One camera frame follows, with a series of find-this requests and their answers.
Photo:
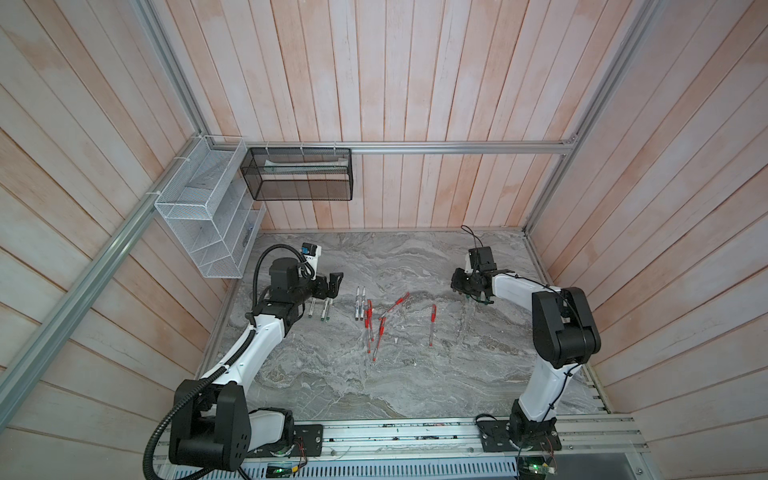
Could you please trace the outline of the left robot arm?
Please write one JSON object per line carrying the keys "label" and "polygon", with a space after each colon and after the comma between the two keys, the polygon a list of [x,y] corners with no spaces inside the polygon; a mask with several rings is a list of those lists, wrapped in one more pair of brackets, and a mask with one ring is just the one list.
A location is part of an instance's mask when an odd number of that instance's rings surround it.
{"label": "left robot arm", "polygon": [[193,479],[215,470],[238,471],[248,454],[262,448],[273,454],[294,451],[292,412],[277,407],[252,410],[246,393],[267,357],[302,318],[306,303],[338,296],[343,273],[320,275],[316,264],[316,259],[295,257],[273,261],[270,283],[254,292],[248,325],[239,339],[201,378],[177,387],[171,410],[145,449],[146,478],[157,476],[154,450],[164,432],[170,434],[170,462],[193,467]]}

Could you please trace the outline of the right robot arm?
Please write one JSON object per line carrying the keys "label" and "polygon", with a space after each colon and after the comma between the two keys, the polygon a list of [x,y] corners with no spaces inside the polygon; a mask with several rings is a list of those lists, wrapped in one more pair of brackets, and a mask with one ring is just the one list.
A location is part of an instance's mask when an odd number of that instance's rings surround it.
{"label": "right robot arm", "polygon": [[454,271],[451,288],[482,304],[498,297],[531,313],[538,359],[526,389],[513,402],[509,437],[523,449],[541,445],[559,449],[557,406],[581,366],[601,349],[583,290],[559,288],[499,269],[488,246],[468,250],[466,266]]}

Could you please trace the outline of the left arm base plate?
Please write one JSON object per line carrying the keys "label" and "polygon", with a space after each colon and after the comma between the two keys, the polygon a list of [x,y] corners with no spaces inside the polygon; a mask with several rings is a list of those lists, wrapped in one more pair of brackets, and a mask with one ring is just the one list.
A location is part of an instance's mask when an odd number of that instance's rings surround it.
{"label": "left arm base plate", "polygon": [[266,444],[250,451],[246,457],[270,460],[298,460],[300,457],[315,458],[322,453],[324,427],[322,424],[298,424],[293,432],[278,442]]}

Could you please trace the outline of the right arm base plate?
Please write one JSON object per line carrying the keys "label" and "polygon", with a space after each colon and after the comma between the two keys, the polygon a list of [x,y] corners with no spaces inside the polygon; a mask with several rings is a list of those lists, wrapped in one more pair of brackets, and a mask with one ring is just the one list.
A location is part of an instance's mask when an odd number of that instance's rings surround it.
{"label": "right arm base plate", "polygon": [[555,425],[548,422],[529,422],[513,417],[497,420],[483,416],[475,420],[485,453],[528,451],[560,451],[562,443]]}

